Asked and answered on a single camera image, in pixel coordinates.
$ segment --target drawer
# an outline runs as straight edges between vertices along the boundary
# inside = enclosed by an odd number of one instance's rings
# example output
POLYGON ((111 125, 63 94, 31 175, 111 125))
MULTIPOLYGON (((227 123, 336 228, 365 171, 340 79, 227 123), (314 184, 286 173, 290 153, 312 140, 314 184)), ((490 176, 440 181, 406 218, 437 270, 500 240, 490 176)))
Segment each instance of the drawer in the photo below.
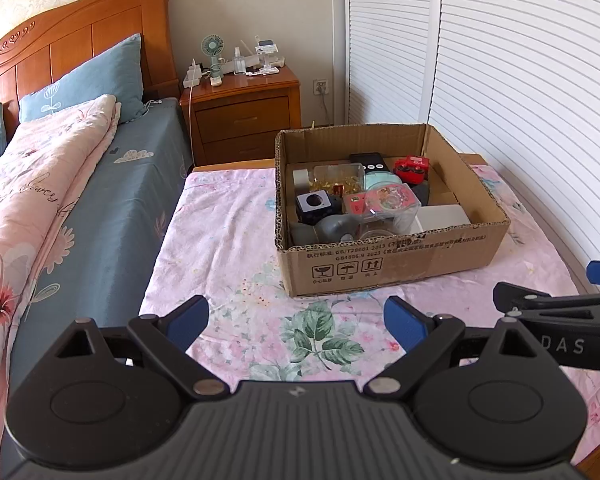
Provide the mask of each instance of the drawer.
POLYGON ((287 97, 260 99, 196 112, 202 142, 289 129, 287 97))
POLYGON ((273 158, 278 130, 235 139, 216 140, 204 145, 207 164, 273 158))

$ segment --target tape roll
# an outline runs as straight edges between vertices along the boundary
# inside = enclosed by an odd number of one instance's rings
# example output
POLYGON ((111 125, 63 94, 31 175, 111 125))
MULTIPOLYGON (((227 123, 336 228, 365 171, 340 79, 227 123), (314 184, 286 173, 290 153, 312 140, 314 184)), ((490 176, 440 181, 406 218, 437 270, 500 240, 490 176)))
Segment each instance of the tape roll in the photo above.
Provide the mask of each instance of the tape roll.
POLYGON ((309 170, 294 170, 296 196, 309 193, 309 170))

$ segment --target wooden headboard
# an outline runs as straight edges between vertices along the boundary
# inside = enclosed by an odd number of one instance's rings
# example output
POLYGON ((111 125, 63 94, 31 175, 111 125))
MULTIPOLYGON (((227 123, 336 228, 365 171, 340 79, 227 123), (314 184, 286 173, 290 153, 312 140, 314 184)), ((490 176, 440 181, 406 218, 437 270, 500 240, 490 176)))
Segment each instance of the wooden headboard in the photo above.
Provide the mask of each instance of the wooden headboard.
POLYGON ((169 0, 78 0, 29 18, 0 40, 0 102, 8 139, 18 99, 60 79, 136 32, 142 34, 144 98, 179 97, 169 0))

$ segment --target cardboard box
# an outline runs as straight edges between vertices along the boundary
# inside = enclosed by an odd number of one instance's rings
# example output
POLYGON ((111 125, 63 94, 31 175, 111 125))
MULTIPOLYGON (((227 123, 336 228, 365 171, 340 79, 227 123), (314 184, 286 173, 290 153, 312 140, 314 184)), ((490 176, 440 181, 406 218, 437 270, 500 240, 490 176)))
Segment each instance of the cardboard box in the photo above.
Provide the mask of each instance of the cardboard box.
POLYGON ((332 294, 412 282, 493 259, 510 220, 456 151, 428 124, 366 124, 287 130, 276 137, 276 248, 290 296, 332 294), (392 168, 407 155, 430 160, 429 205, 459 203, 471 225, 414 235, 293 247, 297 221, 293 170, 347 162, 350 153, 379 152, 392 168))

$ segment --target mini fan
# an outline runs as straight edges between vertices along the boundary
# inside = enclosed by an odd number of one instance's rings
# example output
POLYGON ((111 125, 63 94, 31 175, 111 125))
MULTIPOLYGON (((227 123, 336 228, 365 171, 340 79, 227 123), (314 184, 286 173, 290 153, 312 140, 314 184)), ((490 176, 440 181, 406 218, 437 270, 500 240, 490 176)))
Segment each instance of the mini fan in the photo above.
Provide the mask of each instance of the mini fan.
POLYGON ((200 45, 202 53, 211 58, 211 77, 222 77, 222 67, 220 66, 220 53, 224 49, 224 40, 216 35, 212 34, 202 40, 200 45))

